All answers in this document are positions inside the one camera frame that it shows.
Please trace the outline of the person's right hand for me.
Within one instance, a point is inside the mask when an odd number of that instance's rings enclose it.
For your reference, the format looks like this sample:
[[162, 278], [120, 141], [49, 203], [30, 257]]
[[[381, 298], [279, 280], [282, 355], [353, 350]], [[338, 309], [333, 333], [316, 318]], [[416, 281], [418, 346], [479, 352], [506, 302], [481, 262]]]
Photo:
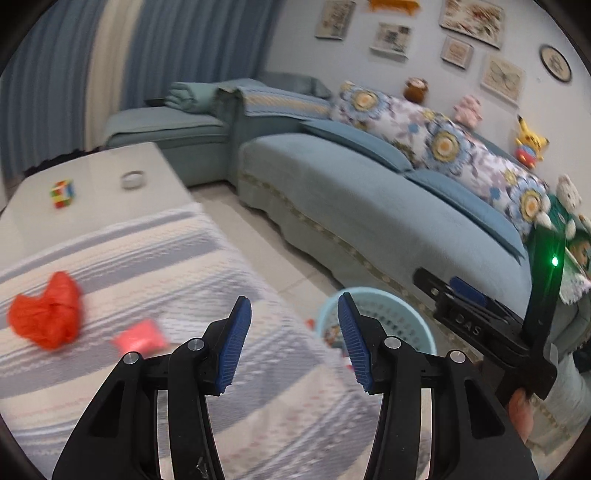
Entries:
[[534, 412], [530, 398], [523, 388], [514, 392], [506, 409], [512, 425], [526, 443], [534, 428]]

